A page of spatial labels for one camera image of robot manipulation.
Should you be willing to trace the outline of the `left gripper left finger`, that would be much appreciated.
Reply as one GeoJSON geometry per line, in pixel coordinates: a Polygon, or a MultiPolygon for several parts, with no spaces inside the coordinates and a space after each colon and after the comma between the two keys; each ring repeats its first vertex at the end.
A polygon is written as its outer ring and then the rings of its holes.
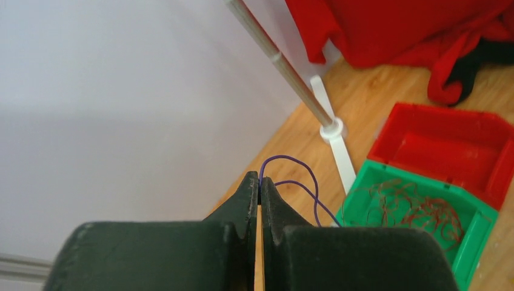
{"type": "Polygon", "coordinates": [[[253,290],[258,174],[201,221],[87,222],[44,290],[253,290]]]}

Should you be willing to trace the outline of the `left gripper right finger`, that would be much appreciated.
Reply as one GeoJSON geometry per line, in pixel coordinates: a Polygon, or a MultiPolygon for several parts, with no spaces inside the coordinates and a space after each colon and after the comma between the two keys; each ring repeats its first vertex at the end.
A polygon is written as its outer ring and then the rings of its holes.
{"type": "Polygon", "coordinates": [[[419,229],[316,227],[260,186],[266,290],[457,290],[442,248],[419,229]]]}

